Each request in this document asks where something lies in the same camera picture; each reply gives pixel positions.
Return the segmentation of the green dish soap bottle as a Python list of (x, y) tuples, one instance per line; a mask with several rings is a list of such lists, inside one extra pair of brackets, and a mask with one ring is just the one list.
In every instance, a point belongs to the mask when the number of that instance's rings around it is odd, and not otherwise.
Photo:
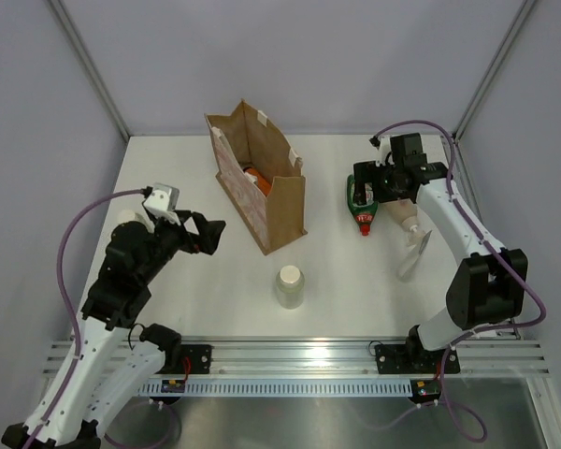
[(346, 197), (348, 209), (358, 225), (360, 234), (367, 237), (379, 206), (379, 203), (374, 200), (372, 184), (365, 183), (365, 203), (358, 204), (355, 201), (354, 175), (350, 174), (346, 182)]

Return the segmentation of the beige lotion pump bottle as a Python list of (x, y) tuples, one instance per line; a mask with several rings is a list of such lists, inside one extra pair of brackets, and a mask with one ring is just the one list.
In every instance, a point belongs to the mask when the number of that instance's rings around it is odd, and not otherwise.
[(405, 233), (407, 245), (425, 245), (431, 232), (425, 231), (418, 215), (417, 206), (410, 199), (398, 199), (383, 204), (394, 222)]

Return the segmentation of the orange pump bottle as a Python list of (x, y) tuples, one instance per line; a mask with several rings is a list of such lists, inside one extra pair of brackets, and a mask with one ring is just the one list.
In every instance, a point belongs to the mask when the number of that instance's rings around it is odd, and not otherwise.
[(246, 178), (263, 193), (264, 196), (268, 196), (270, 194), (272, 190), (271, 183), (255, 167), (244, 167), (243, 173)]

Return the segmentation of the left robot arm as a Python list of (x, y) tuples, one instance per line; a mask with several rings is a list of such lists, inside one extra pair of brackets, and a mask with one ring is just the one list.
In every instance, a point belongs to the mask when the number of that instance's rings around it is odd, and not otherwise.
[(123, 406), (153, 374), (182, 365), (181, 336), (162, 325), (144, 330), (139, 343), (108, 378), (113, 353), (151, 298), (150, 282), (177, 253), (216, 252), (226, 223), (179, 210), (178, 223), (164, 218), (148, 229), (117, 225), (98, 277), (81, 309), (79, 334), (34, 412), (6, 428), (8, 448), (98, 448)]

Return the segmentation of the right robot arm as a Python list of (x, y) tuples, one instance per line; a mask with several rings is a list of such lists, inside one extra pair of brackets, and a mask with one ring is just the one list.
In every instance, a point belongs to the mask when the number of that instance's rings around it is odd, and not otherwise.
[(406, 338), (406, 363), (425, 371), (439, 352), (465, 332), (483, 325), (500, 325), (520, 315), (525, 290), (527, 257), (509, 250), (483, 227), (456, 192), (451, 173), (442, 163), (353, 165), (354, 200), (388, 204), (409, 199), (438, 228), (458, 264), (445, 294), (445, 307), (413, 327)]

